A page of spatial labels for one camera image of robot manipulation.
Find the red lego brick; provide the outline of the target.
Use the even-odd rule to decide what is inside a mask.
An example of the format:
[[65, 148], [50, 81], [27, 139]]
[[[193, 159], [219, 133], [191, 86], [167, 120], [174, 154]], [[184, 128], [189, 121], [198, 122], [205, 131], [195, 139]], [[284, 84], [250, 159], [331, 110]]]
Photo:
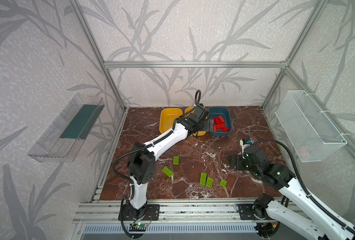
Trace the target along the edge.
[[225, 120], [222, 116], [214, 117], [213, 120], [216, 123], [216, 125], [224, 125], [225, 124]]
[[225, 124], [219, 124], [219, 125], [216, 125], [216, 131], [227, 133], [227, 132], [229, 132], [229, 128], [226, 127]]

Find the small green lego brick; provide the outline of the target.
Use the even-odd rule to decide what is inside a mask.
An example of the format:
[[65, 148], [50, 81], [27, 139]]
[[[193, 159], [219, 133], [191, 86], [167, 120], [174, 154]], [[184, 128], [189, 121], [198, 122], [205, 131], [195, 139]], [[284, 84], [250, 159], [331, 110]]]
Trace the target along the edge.
[[227, 186], [227, 181], [222, 179], [222, 180], [220, 181], [219, 185], [220, 185], [221, 187], [223, 187], [223, 188], [226, 188], [226, 186]]

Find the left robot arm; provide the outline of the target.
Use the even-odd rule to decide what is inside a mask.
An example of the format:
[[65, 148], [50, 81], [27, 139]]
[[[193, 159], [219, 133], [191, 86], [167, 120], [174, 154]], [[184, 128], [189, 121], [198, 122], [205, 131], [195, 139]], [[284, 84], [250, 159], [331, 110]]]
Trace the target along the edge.
[[139, 212], [145, 209], [147, 186], [155, 175], [159, 157], [191, 135], [210, 130], [209, 110], [200, 103], [200, 99], [201, 91], [197, 90], [193, 109], [173, 120], [169, 130], [146, 143], [135, 143], [131, 151], [112, 163], [112, 172], [130, 183], [130, 197], [126, 202], [131, 210]]

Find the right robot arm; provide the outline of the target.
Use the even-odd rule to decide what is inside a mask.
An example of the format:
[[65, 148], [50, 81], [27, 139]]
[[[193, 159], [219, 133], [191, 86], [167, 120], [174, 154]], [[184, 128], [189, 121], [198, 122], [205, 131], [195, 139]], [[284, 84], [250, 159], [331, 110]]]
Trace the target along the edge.
[[264, 150], [250, 138], [240, 141], [242, 153], [229, 157], [231, 168], [247, 171], [254, 178], [273, 187], [283, 196], [278, 202], [268, 194], [260, 195], [251, 207], [237, 205], [240, 217], [271, 220], [257, 225], [262, 239], [269, 239], [280, 224], [308, 240], [355, 240], [355, 225], [340, 217], [312, 194], [302, 181], [299, 171], [271, 163]]

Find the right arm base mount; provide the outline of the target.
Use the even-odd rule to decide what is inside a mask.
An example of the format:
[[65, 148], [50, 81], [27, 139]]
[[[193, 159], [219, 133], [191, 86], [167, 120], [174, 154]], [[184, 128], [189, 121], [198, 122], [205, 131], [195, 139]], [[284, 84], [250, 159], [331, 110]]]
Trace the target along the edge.
[[262, 221], [266, 219], [264, 215], [256, 213], [253, 204], [237, 204], [236, 210], [239, 214], [240, 219], [243, 221], [246, 220]]

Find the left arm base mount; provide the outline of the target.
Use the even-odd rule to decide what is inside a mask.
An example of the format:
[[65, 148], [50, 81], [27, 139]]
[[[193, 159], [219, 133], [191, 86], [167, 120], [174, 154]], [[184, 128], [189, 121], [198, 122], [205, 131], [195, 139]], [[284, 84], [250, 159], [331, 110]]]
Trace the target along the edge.
[[120, 207], [119, 221], [134, 221], [145, 219], [147, 221], [157, 221], [159, 219], [160, 205], [146, 204], [139, 210], [131, 204], [125, 204]]

